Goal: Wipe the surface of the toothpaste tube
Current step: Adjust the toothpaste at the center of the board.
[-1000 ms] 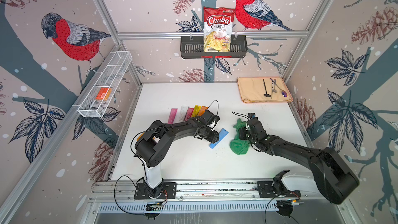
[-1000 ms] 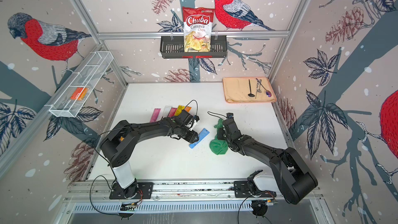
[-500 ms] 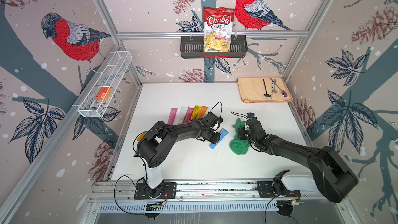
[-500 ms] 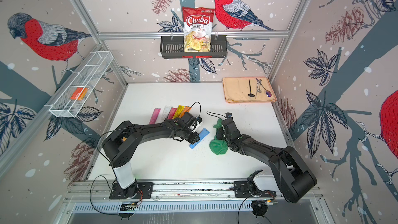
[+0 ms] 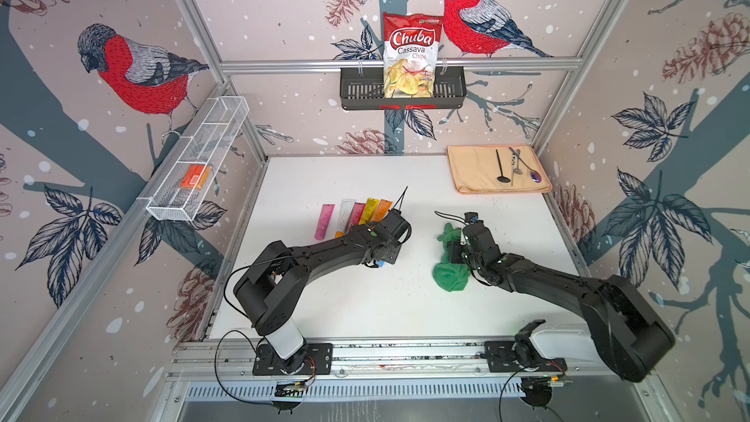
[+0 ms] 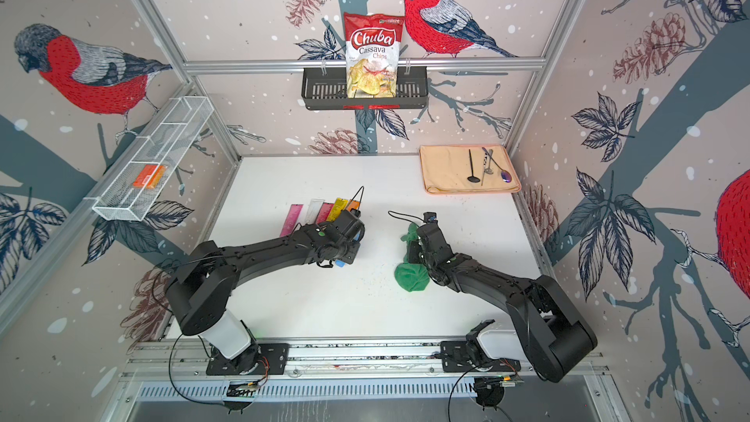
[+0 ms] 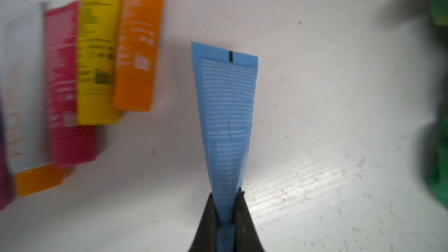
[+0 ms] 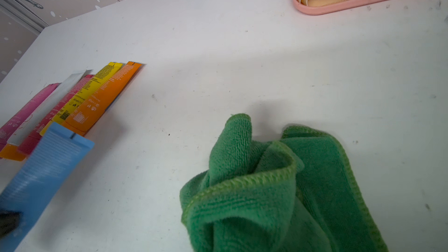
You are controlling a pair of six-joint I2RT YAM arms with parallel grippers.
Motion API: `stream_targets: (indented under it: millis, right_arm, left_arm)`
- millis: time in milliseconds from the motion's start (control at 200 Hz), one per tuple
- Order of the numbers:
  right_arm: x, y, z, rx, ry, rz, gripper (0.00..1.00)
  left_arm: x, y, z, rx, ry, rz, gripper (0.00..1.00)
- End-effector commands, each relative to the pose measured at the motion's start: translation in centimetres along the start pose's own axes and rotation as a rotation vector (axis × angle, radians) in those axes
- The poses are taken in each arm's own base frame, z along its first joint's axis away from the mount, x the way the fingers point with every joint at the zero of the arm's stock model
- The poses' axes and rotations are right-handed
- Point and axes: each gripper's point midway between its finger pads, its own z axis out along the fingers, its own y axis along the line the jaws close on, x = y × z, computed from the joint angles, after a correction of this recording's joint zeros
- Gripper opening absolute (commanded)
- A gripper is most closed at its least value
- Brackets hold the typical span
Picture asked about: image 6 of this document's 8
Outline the yellow toothpaste tube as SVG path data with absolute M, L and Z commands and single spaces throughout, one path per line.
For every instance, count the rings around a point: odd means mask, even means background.
M 333 204 L 333 207 L 328 213 L 328 216 L 326 217 L 327 222 L 334 222 L 341 214 L 342 211 L 345 211 L 347 206 L 349 204 L 349 201 L 345 198 L 339 197 L 336 199 L 336 201 Z

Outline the magenta toothpaste tube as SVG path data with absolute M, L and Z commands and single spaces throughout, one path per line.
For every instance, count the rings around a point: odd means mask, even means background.
M 303 208 L 304 205 L 302 204 L 290 205 L 282 225 L 280 236 L 289 236 L 289 234 L 292 234 L 294 232 Z

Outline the green cleaning cloth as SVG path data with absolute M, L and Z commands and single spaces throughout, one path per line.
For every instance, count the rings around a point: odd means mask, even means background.
M 406 254 L 402 263 L 396 266 L 394 272 L 396 282 L 407 292 L 424 291 L 431 282 L 431 278 L 420 258 L 421 244 L 417 236 L 417 225 L 412 223 L 400 240 L 406 246 Z

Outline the white toothpaste tube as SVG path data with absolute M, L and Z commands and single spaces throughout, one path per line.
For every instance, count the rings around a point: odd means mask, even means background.
M 311 200 L 310 204 L 308 205 L 308 209 L 306 211 L 306 217 L 305 217 L 305 224 L 316 224 L 316 219 L 318 218 L 318 214 L 320 214 L 320 209 L 324 205 L 323 199 L 317 199 L 314 198 Z

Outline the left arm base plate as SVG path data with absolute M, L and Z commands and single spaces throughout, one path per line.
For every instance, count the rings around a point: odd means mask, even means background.
M 210 347 L 206 367 L 209 376 L 283 375 L 290 345 L 287 343 L 253 343 L 234 359 L 227 359 L 216 347 Z

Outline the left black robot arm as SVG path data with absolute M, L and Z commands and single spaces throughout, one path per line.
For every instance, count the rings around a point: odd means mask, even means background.
M 199 336 L 245 372 L 255 365 L 255 339 L 228 310 L 236 287 L 289 267 L 331 268 L 355 261 L 365 226 L 361 211 L 343 211 L 334 221 L 308 224 L 287 236 L 244 246 L 199 244 L 171 275 L 165 297 L 185 336 Z

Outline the red pink toothpaste tube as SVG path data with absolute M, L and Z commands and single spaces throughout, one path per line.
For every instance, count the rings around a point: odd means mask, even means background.
M 325 222 L 330 212 L 332 211 L 333 207 L 334 207 L 333 203 L 330 203 L 330 202 L 322 203 L 320 210 L 318 210 L 318 215 L 316 215 L 316 224 L 321 224 Z

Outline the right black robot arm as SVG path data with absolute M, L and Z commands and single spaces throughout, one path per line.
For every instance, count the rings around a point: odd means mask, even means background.
M 570 297 L 550 275 L 516 277 L 454 252 L 437 222 L 416 229 L 406 258 L 423 266 L 433 283 L 467 294 L 511 318 L 532 369 L 558 383 L 593 352 L 598 338 Z

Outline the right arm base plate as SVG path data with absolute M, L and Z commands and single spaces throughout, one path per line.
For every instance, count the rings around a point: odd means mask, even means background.
M 521 362 L 517 359 L 490 359 L 485 357 L 476 345 L 467 341 L 441 341 L 436 357 L 441 361 L 444 373 L 462 373 L 464 371 L 509 372 L 521 371 Z

